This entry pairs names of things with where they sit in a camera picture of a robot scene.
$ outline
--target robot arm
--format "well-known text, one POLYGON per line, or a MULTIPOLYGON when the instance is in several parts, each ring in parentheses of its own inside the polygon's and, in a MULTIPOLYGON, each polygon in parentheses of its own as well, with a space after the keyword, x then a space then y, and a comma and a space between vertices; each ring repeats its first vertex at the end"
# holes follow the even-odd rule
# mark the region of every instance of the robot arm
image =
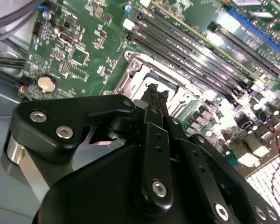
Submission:
POLYGON ((280 224, 203 136, 186 136, 153 86, 135 104, 121 95, 22 103, 7 155, 41 202, 36 224, 280 224), (73 172, 89 127, 90 144, 126 144, 73 172))

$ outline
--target red wire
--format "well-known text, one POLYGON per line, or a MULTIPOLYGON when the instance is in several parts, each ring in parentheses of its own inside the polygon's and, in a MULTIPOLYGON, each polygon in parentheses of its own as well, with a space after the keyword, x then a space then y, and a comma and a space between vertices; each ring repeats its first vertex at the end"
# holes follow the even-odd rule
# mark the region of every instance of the red wire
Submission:
POLYGON ((22 85, 21 87, 20 87, 20 92, 21 93, 25 93, 25 89, 24 89, 25 87, 22 85))
MULTIPOLYGON (((269 120, 269 124, 271 126, 271 128, 274 130, 274 135, 275 135, 275 139, 276 139, 276 146, 277 146, 277 149, 278 149, 278 153, 279 153, 279 159, 280 159, 280 143, 278 141, 278 133, 277 133, 277 130, 275 129, 274 125, 272 124, 272 121, 269 120)), ((275 195, 275 186, 274 186, 274 180, 275 180, 275 175, 277 174, 277 172, 280 170, 280 162, 279 162, 279 165, 278 167, 276 168, 275 172, 273 173, 273 176, 272 176, 272 179, 271 179, 271 189, 272 189, 272 195, 274 196, 276 202, 278 203, 278 205, 280 206, 280 202, 278 201, 276 195, 275 195)))

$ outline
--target motherboard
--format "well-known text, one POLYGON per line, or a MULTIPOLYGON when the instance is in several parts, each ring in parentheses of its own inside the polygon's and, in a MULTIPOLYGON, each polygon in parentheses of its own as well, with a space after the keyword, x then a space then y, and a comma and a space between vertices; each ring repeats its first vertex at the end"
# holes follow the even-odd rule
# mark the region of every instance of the motherboard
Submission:
POLYGON ((187 135, 254 166, 280 133, 280 0, 48 1, 24 75, 34 99, 155 84, 187 135))

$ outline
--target blue pcie slot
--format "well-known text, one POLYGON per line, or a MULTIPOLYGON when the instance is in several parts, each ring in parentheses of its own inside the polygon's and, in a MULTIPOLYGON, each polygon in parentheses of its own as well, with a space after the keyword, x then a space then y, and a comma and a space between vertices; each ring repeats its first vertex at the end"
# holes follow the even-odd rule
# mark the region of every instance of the blue pcie slot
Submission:
POLYGON ((234 18, 236 18, 242 25, 249 28, 250 31, 252 31, 255 35, 257 35, 264 42, 266 42, 267 45, 269 45, 272 49, 280 53, 280 47, 277 44, 275 44, 272 40, 270 40, 266 35, 264 35, 261 31, 259 31, 255 26, 253 26, 245 17, 238 14, 235 8, 228 7, 227 12, 234 18))

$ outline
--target silver screw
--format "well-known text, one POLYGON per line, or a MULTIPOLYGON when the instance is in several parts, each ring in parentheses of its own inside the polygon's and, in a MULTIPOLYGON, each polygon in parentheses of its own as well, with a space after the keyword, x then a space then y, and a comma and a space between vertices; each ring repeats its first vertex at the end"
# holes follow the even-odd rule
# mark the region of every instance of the silver screw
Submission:
POLYGON ((56 134, 62 139, 70 139, 74 135, 73 130, 67 126, 58 127, 56 134))
POLYGON ((202 143, 204 143, 204 139, 201 136, 198 136, 198 140, 202 143))
POLYGON ((272 212, 272 210, 270 210, 270 209, 267 207, 267 208, 266 208, 266 211, 267 211, 267 213, 269 214, 269 216, 270 216, 273 220, 277 221, 277 216, 275 215, 275 213, 272 212))
POLYGON ((42 17, 46 20, 46 21, 49 21, 52 19, 52 15, 50 12, 48 11, 43 11, 42 12, 42 17))
POLYGON ((151 111, 154 112, 155 114, 158 114, 158 110, 155 109, 154 107, 151 108, 151 111))
POLYGON ((135 71, 138 71, 140 69, 140 64, 138 62, 134 62, 132 64, 132 68, 135 70, 135 71))
POLYGON ((172 118, 171 120, 173 121, 173 123, 175 123, 176 125, 178 125, 178 123, 179 123, 179 122, 178 122, 178 120, 177 120, 177 119, 172 118))
POLYGON ((34 122, 42 123, 45 122, 48 119, 48 117, 45 113, 41 111, 33 111, 30 114, 30 119, 33 120, 34 122))
POLYGON ((259 207, 255 206, 254 209, 255 209, 257 215, 258 215, 261 219, 266 220, 266 215, 264 214, 264 212, 263 212, 259 207))
POLYGON ((153 182, 153 191, 159 197, 165 197, 167 194, 167 189, 163 183, 160 181, 153 182))
POLYGON ((221 204, 215 204, 215 210, 216 213, 221 217, 221 219, 223 219, 226 222, 228 221, 229 215, 226 208, 224 208, 221 204))
POLYGON ((127 100, 127 99, 125 99, 125 100, 123 101, 123 103, 124 103, 125 105, 127 105, 127 106, 132 106, 132 103, 131 103, 129 100, 127 100))

